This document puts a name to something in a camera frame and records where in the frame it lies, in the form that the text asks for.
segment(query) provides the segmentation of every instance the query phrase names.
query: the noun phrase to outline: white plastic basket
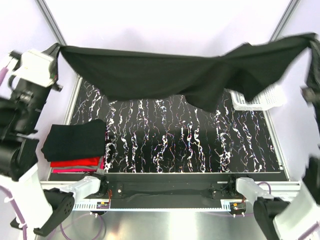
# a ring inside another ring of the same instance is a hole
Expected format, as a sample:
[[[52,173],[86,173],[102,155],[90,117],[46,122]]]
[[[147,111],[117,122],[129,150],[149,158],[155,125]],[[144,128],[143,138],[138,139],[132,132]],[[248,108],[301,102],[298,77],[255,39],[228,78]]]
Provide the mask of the white plastic basket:
[[[281,87],[273,84],[257,95],[251,102],[247,102],[242,93],[230,90],[233,107],[237,111],[267,111],[284,104]]]

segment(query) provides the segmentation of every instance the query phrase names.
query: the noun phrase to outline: folded black cloth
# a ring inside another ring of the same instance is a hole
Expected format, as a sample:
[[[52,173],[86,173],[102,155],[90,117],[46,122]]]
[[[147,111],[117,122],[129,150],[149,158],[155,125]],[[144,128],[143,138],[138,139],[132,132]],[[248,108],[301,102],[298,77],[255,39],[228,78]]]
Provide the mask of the folded black cloth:
[[[48,162],[104,156],[106,123],[100,119],[83,125],[52,125],[41,151]]]
[[[224,88],[244,94],[247,101],[253,100],[281,78],[296,56],[312,48],[311,42],[317,42],[315,33],[263,45],[246,43],[217,57],[75,46],[61,46],[60,50],[70,66],[109,101],[184,95],[191,105],[215,112]]]

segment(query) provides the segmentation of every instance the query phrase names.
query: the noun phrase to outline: black table surface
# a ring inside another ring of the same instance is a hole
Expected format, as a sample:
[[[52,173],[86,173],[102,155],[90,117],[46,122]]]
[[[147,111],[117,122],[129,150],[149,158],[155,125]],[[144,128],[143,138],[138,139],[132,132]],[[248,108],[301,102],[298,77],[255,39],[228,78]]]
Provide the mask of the black table surface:
[[[70,124],[106,122],[108,173],[279,172],[262,111],[236,111],[225,91],[216,112],[183,96],[108,102],[82,81]]]

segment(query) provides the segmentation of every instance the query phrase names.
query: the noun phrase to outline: folded red cloth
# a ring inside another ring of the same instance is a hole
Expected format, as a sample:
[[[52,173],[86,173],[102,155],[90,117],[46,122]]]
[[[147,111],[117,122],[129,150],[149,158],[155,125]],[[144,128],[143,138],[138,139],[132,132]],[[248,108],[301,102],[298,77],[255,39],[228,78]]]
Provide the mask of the folded red cloth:
[[[105,163],[104,163],[104,159],[101,161],[101,164],[100,166],[98,167],[99,169],[104,169],[104,166],[105,166]],[[79,172],[85,172],[85,173],[88,173],[88,172],[96,172],[97,170],[96,169],[85,169],[85,168],[73,168],[73,169],[70,169],[69,167],[66,167],[66,169],[56,169],[54,168],[52,170],[52,172],[54,174],[61,174],[61,173],[79,173]]]
[[[52,161],[50,167],[61,168],[61,167],[72,167],[72,166],[98,166],[100,156],[83,158],[69,161]]]

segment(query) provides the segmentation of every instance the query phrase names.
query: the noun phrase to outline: white wall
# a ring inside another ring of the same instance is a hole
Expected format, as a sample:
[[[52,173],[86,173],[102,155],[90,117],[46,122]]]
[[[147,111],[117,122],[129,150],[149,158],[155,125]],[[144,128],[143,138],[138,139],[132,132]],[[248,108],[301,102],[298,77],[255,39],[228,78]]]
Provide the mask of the white wall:
[[[12,50],[19,52],[25,52],[31,48],[45,50],[56,42],[34,0],[2,0],[1,3],[0,61]],[[35,137],[40,139],[37,150],[40,166],[39,176],[42,179],[48,175],[49,165],[40,152],[41,146],[51,124],[63,123],[75,83],[73,71],[63,61],[59,62],[59,74],[60,83],[64,85],[64,89],[61,93],[52,92],[50,94],[36,126],[39,133]],[[7,98],[10,96],[7,80],[0,87],[0,96]],[[10,222],[14,219],[15,214],[10,204],[3,202],[4,198],[5,196],[0,192],[0,239],[16,240],[20,231],[10,227]]]
[[[69,45],[214,56],[267,42],[289,0],[46,2]]]
[[[320,1],[301,0],[282,32],[282,36],[315,32],[320,34]],[[281,84],[286,103],[270,111],[290,177],[299,180],[305,173],[309,154],[319,156],[319,131],[313,107],[308,107],[301,95],[310,65],[310,50],[306,50],[285,75]]]

